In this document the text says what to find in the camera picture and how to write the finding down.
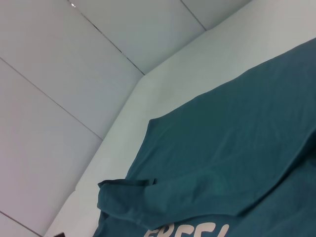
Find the teal blue t-shirt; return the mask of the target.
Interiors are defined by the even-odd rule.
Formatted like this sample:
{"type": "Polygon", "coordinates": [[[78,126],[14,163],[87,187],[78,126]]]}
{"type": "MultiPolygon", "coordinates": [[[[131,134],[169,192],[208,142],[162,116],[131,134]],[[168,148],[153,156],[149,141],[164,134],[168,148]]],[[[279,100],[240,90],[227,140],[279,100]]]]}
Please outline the teal blue t-shirt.
{"type": "Polygon", "coordinates": [[[316,38],[149,121],[93,237],[316,237],[316,38]]]}

